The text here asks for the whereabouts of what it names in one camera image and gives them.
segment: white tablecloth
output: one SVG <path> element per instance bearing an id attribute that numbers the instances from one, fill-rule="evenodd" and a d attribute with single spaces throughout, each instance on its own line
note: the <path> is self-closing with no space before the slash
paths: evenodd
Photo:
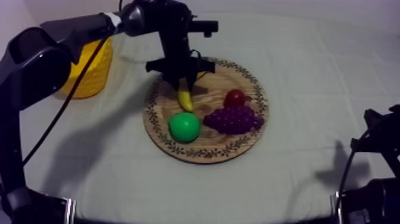
<path id="1" fill-rule="evenodd" d="M 118 223 L 279 223 L 327 216 L 363 111 L 399 102 L 400 41 L 358 27 L 261 14 L 208 14 L 220 31 L 190 35 L 204 56 L 247 68 L 262 83 L 270 117 L 262 138 L 227 163 L 199 166 L 161 152 L 145 132 L 142 104 L 162 57 L 157 34 L 114 38 L 106 88 L 71 102 L 26 166 L 29 187 L 77 200 L 82 218 Z M 24 155 L 62 100 L 21 114 Z M 391 176 L 357 154 L 348 187 Z"/>

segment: yellow cup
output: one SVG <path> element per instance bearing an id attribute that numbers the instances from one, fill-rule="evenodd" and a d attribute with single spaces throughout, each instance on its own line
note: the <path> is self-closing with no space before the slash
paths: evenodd
<path id="1" fill-rule="evenodd" d="M 82 54 L 77 65 L 71 65 L 71 73 L 68 81 L 61 88 L 61 92 L 68 95 L 72 86 L 81 73 L 83 67 L 89 61 L 90 56 L 95 51 L 100 41 L 89 43 L 83 47 Z M 87 98 L 98 94 L 105 86 L 108 71 L 110 69 L 111 59 L 113 57 L 113 48 L 109 38 L 100 49 L 98 55 L 93 60 L 89 69 L 83 76 L 73 98 Z"/>

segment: yellow banana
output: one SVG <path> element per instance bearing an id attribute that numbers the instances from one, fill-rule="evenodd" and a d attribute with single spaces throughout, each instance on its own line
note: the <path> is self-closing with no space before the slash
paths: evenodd
<path id="1" fill-rule="evenodd" d="M 197 73 L 197 80 L 201 79 L 207 72 Z M 180 106 L 187 112 L 193 112 L 192 99 L 190 91 L 185 79 L 179 80 L 178 102 Z"/>

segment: purple grapes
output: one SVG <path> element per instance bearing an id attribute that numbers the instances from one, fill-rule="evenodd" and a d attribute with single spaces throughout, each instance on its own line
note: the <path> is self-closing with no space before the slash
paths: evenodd
<path id="1" fill-rule="evenodd" d="M 240 135 L 252 128 L 259 130 L 263 124 L 262 117 L 256 117 L 253 109 L 240 105 L 216 109 L 204 117 L 203 124 L 228 135 Z"/>

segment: wooden plate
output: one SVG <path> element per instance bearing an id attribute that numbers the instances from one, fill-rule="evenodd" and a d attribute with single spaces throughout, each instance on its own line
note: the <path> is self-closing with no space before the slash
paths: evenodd
<path id="1" fill-rule="evenodd" d="M 199 79 L 193 91 L 193 113 L 201 122 L 204 116 L 223 107 L 227 92 L 241 89 L 251 97 L 246 104 L 257 116 L 264 118 L 260 130 L 243 135 L 222 135 L 202 125 L 199 138 L 190 144 L 181 144 L 172 139 L 168 119 L 183 110 L 177 100 L 177 92 L 161 76 L 151 86 L 143 114 L 146 131 L 155 144 L 168 155 L 182 161 L 199 164 L 221 163 L 231 160 L 249 150 L 260 138 L 268 119 L 268 101 L 260 83 L 249 71 L 238 64 L 221 58 L 206 58 L 215 61 L 215 74 L 206 74 Z"/>

